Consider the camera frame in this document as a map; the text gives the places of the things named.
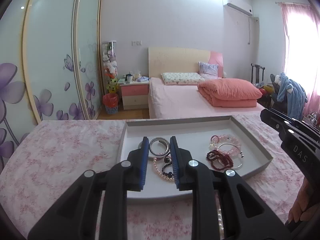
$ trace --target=floral pillow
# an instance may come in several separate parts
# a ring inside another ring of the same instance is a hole
[[[198,73],[162,73],[165,85],[198,85],[205,79]]]
[[[217,64],[209,64],[204,62],[199,62],[199,73],[200,76],[208,79],[217,79],[218,78],[218,67]]]

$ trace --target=wooden floor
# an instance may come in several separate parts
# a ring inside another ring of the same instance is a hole
[[[100,120],[124,120],[124,119],[149,119],[149,109],[124,110],[122,103],[119,105],[118,113],[107,114],[106,108],[102,106],[102,111],[97,119]]]

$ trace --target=folded pink comforter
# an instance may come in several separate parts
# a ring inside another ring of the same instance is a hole
[[[198,90],[216,107],[255,107],[262,96],[250,82],[236,78],[207,80],[198,85]]]

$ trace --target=blue clothing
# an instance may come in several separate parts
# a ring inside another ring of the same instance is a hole
[[[287,90],[292,89],[292,93],[287,93],[288,117],[302,120],[304,105],[308,102],[306,92],[304,91],[302,86],[300,86],[300,84],[292,79],[288,79],[284,72],[280,74],[280,80],[281,86],[279,89],[277,101],[282,102]]]

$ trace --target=cable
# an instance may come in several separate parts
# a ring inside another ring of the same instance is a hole
[[[250,17],[248,17],[248,21],[249,21],[249,42],[248,42],[248,45],[250,45],[250,43],[251,43]]]

